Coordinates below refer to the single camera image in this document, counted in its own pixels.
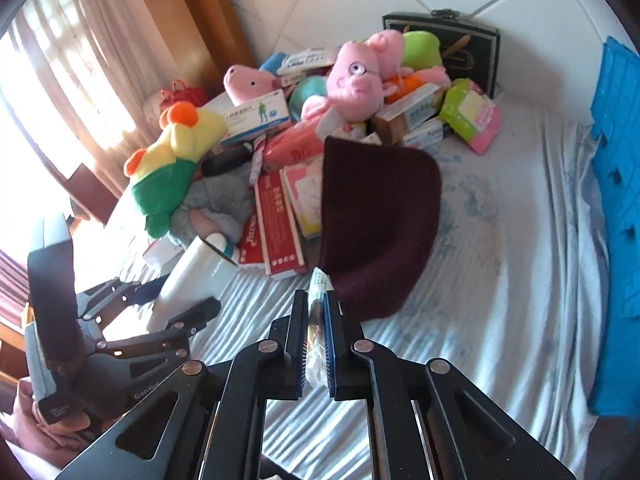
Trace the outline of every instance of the striped fabric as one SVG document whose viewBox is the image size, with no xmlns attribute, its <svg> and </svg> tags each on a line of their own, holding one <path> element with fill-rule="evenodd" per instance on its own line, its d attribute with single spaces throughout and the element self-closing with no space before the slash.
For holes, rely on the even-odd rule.
<svg viewBox="0 0 640 480">
<path fill-rule="evenodd" d="M 0 250 L 0 317 L 20 326 L 20 316 L 28 297 L 27 269 Z"/>
</svg>

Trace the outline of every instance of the red bag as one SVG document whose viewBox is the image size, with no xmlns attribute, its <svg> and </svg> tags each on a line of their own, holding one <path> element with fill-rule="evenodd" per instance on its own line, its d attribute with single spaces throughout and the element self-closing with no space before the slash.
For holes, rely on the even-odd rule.
<svg viewBox="0 0 640 480">
<path fill-rule="evenodd" d="M 185 85 L 184 81 L 176 79 L 172 85 L 173 91 L 163 88 L 160 91 L 162 102 L 160 103 L 160 113 L 178 101 L 187 101 L 195 107 L 204 106 L 209 102 L 207 95 L 202 88 L 191 88 Z"/>
</svg>

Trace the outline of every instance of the peppa pig plush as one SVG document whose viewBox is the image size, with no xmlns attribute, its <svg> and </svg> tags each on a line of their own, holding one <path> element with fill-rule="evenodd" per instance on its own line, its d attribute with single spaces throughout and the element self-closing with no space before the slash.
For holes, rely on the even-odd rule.
<svg viewBox="0 0 640 480">
<path fill-rule="evenodd" d="M 243 65 L 229 67 L 223 83 L 234 106 L 239 106 L 280 88 L 280 79 L 271 72 Z"/>
<path fill-rule="evenodd" d="M 380 110 L 385 97 L 396 90 L 395 85 L 382 83 L 373 49 L 365 43 L 348 41 L 327 77 L 326 97 L 309 97 L 302 107 L 302 119 L 311 119 L 336 107 L 350 123 L 366 121 Z"/>
</svg>

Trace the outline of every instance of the yellow bird plush toy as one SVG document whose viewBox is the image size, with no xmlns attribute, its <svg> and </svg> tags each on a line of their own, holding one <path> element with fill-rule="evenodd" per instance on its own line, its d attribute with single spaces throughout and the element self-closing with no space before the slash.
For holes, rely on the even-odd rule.
<svg viewBox="0 0 640 480">
<path fill-rule="evenodd" d="M 199 160 L 228 131 L 225 120 L 206 108 L 178 102 L 160 117 L 162 134 L 125 163 L 131 193 L 153 238 L 169 230 L 171 214 L 182 203 Z"/>
</svg>

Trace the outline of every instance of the blue container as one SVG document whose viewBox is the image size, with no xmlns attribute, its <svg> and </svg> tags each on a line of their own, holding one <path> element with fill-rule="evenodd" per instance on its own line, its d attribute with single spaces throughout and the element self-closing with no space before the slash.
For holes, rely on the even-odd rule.
<svg viewBox="0 0 640 480">
<path fill-rule="evenodd" d="M 591 106 L 607 220 L 609 309 L 593 413 L 640 415 L 640 57 L 609 38 Z"/>
</svg>

